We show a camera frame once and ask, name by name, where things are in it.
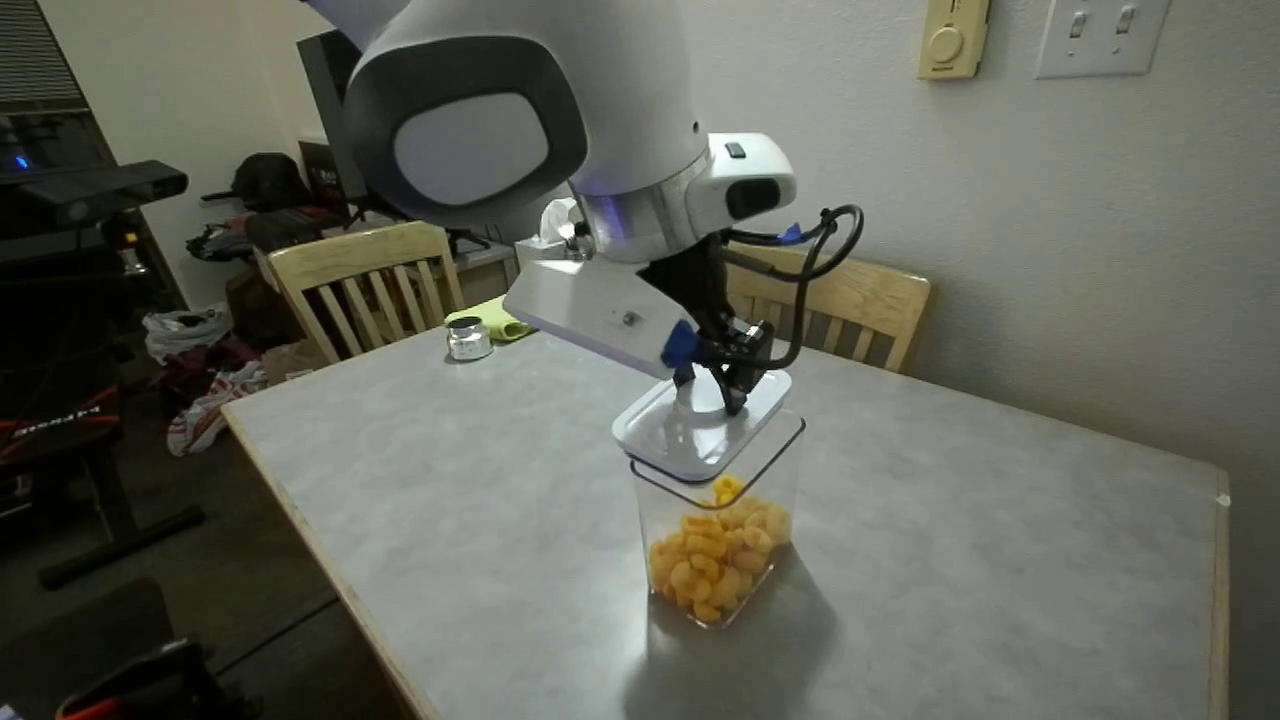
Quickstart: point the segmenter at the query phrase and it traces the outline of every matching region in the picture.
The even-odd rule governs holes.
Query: chair backrest
[[[798,247],[731,251],[756,257],[783,273],[800,273],[806,265],[806,251]],[[841,270],[807,283],[806,343],[900,374],[916,343],[929,295],[929,278],[846,261]],[[771,330],[781,330],[781,337],[791,331],[798,283],[727,265],[727,299],[742,318],[769,322]]]
[[[330,362],[435,330],[466,304],[450,237],[433,225],[325,237],[267,261],[293,318]]]

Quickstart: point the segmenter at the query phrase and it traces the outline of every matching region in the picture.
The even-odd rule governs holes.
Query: clear plastic container
[[[791,545],[806,420],[769,428],[710,484],[634,460],[647,591],[700,629],[731,623]]]

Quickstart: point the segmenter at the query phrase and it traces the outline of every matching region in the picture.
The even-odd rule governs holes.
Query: chair
[[[433,225],[344,234],[267,265],[325,362],[429,331],[466,304],[450,237]]]
[[[109,278],[0,280],[0,482],[49,484],[64,465],[88,470],[109,545],[41,571],[59,588],[91,567],[204,523],[201,508],[136,523],[115,477],[111,444],[124,428]]]
[[[731,247],[735,257],[800,273],[806,251],[791,247]],[[862,366],[900,374],[916,326],[929,308],[934,280],[890,265],[846,261],[807,283],[806,343]],[[798,283],[727,265],[727,299],[747,322],[769,322],[781,337],[791,331]]]

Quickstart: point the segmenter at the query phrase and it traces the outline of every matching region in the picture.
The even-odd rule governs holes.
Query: table
[[[614,415],[652,380],[443,337],[228,403],[422,716],[1223,711],[1228,477],[806,353],[798,552],[724,631],[647,606]]]

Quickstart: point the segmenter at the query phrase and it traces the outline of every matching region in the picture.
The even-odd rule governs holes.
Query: floor
[[[115,460],[142,521],[201,506],[210,523],[59,591],[45,591],[36,567],[91,547],[102,539],[96,516],[86,508],[26,531],[9,523],[0,535],[0,640],[132,575],[157,575],[176,631],[213,646],[210,665],[265,720],[405,716],[378,656],[332,600],[325,571],[228,432],[210,453],[171,460],[157,397],[132,394]]]

